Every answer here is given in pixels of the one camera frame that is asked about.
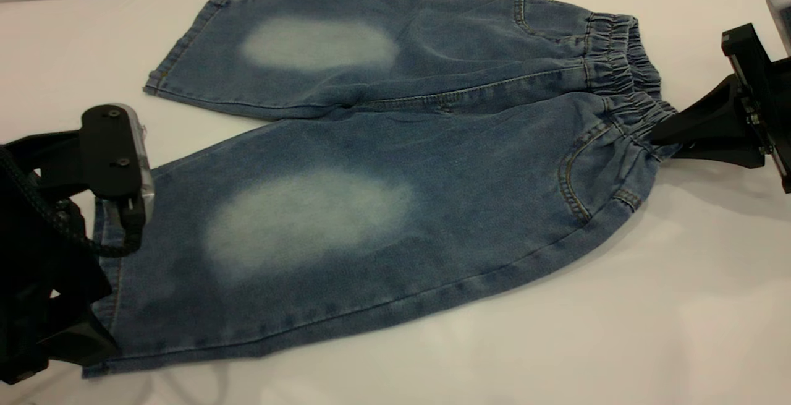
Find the pocket stitching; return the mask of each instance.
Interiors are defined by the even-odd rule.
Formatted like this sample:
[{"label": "pocket stitching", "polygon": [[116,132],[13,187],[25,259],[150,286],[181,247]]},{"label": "pocket stitching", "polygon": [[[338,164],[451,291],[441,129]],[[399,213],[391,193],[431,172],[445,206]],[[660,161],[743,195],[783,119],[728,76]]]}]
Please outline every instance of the pocket stitching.
[{"label": "pocket stitching", "polygon": [[637,211],[638,208],[640,208],[640,206],[642,205],[641,197],[637,196],[636,194],[633,194],[631,191],[624,188],[618,189],[618,191],[616,191],[612,197],[614,199],[620,200],[621,202],[624,202],[626,205],[628,205],[631,208],[633,212]]},{"label": "pocket stitching", "polygon": [[551,41],[564,41],[565,39],[573,39],[573,38],[581,38],[581,36],[587,35],[585,34],[572,34],[570,36],[551,36],[545,33],[542,33],[535,28],[532,28],[528,25],[528,21],[525,19],[525,3],[528,0],[514,0],[514,22],[517,24],[518,27],[522,28],[523,31],[526,33],[539,36],[540,38],[545,38]]},{"label": "pocket stitching", "polygon": [[184,36],[182,36],[182,38],[181,38],[181,39],[184,39],[184,38],[186,38],[186,36],[190,35],[189,40],[186,42],[186,44],[183,47],[181,47],[181,50],[178,52],[176,57],[173,58],[172,64],[170,64],[170,66],[167,67],[167,69],[164,70],[161,73],[158,81],[156,82],[156,86],[153,87],[156,92],[158,92],[160,89],[164,90],[165,88],[169,87],[169,86],[167,86],[167,83],[166,83],[166,81],[164,79],[167,77],[167,75],[170,74],[170,72],[172,72],[172,70],[176,67],[176,64],[178,64],[179,61],[181,61],[181,57],[184,56],[184,53],[187,52],[189,47],[191,47],[192,44],[195,43],[195,39],[197,39],[198,36],[200,36],[200,33],[203,33],[203,30],[205,30],[207,25],[209,25],[209,23],[212,21],[212,19],[214,19],[214,16],[217,15],[218,13],[220,13],[221,8],[225,7],[225,5],[229,1],[230,0],[220,0],[219,2],[215,2],[214,3],[214,10],[209,15],[209,17],[207,17],[206,20],[203,21],[203,24],[200,25],[200,28],[197,28],[197,30],[195,30],[195,33],[190,33],[190,31],[192,31],[192,28],[195,27],[195,22],[193,22],[193,26],[190,27],[189,30],[187,30],[187,33],[184,34]]},{"label": "pocket stitching", "polygon": [[576,193],[574,193],[571,186],[571,170],[577,157],[588,148],[588,145],[591,145],[594,140],[599,139],[606,132],[609,132],[611,128],[612,124],[602,122],[580,135],[579,138],[574,140],[574,144],[571,148],[572,151],[566,154],[561,165],[557,167],[557,180],[559,181],[560,193],[563,196],[563,200],[565,200],[574,216],[577,217],[577,220],[582,225],[590,221],[591,214],[582,204],[582,201],[577,197]]}]

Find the jeans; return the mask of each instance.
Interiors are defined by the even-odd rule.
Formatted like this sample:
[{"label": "jeans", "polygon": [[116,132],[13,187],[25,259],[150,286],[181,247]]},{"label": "jeans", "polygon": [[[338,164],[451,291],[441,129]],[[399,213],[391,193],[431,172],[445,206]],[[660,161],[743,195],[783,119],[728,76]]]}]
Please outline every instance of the jeans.
[{"label": "jeans", "polygon": [[[646,199],[675,111],[631,16],[549,0],[209,0],[146,92],[278,119],[155,169],[84,376],[257,357],[522,286]],[[96,210],[94,238],[122,231]]]}]

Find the black cable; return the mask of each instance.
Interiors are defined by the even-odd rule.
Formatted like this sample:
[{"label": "black cable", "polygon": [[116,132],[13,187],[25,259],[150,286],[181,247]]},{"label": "black cable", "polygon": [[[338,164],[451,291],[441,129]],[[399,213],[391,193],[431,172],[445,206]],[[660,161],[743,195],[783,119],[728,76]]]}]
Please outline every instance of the black cable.
[{"label": "black cable", "polygon": [[66,241],[71,244],[78,245],[84,249],[93,252],[96,255],[101,255],[108,258],[125,257],[140,248],[142,241],[142,225],[130,224],[124,226],[124,244],[121,247],[114,247],[113,245],[99,244],[92,241],[83,233],[77,233],[68,227],[67,223],[57,216],[56,211],[46,200],[41,196],[36,187],[31,185],[27,175],[22,173],[19,166],[17,166],[14,156],[3,146],[0,146],[0,166],[11,175],[11,180],[17,186],[20,193],[25,196],[28,203],[34,207],[39,215],[47,222],[50,227],[59,233]]}]

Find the front pocket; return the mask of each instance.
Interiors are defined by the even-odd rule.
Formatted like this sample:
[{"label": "front pocket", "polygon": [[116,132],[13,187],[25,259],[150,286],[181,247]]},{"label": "front pocket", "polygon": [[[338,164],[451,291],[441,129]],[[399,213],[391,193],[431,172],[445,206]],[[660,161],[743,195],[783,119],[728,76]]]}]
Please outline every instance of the front pocket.
[{"label": "front pocket", "polygon": [[[560,184],[560,193],[563,196],[563,199],[566,202],[566,205],[569,206],[571,213],[576,217],[576,219],[580,222],[580,224],[584,225],[590,221],[593,214],[591,211],[597,210],[598,206],[591,205],[591,202],[583,202],[583,199],[591,198],[590,196],[583,196],[582,193],[578,193],[575,190],[575,185],[584,185],[585,180],[588,180],[588,174],[590,174],[590,179],[600,179],[601,174],[596,176],[595,173],[597,170],[605,171],[606,169],[597,169],[596,168],[596,161],[599,161],[598,156],[589,156],[590,153],[587,153],[588,149],[591,148],[591,145],[599,140],[605,135],[608,135],[608,132],[612,132],[612,124],[608,124],[605,122],[600,122],[596,124],[593,128],[588,129],[587,132],[577,137],[574,140],[573,145],[570,148],[570,151],[566,153],[563,157],[560,166],[557,168],[557,180]],[[612,138],[610,140],[602,141],[606,146],[607,143],[611,143]],[[607,158],[607,155],[613,155],[615,149],[611,150],[610,152],[606,152],[602,155],[604,161],[611,161],[611,159]],[[579,172],[575,171],[575,163],[578,160],[585,160],[585,174],[579,174]]]},{"label": "front pocket", "polygon": [[591,11],[554,0],[514,0],[514,21],[531,36],[552,40],[588,33]]}]

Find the white table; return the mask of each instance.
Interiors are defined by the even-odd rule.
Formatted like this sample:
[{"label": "white table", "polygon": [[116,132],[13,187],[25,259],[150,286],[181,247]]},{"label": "white table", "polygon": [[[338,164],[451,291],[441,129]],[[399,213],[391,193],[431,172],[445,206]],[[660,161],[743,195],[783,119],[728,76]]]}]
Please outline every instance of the white table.
[{"label": "white table", "polygon": [[[258,126],[141,91],[204,1],[0,5],[0,142],[77,128],[107,101],[138,110],[154,165]],[[753,22],[769,55],[785,56],[764,0],[564,1],[638,16],[680,108],[731,72],[723,30]],[[54,364],[0,386],[0,403],[791,403],[789,236],[791,197],[773,166],[672,161],[610,241],[531,286],[254,362],[93,382]]]}]

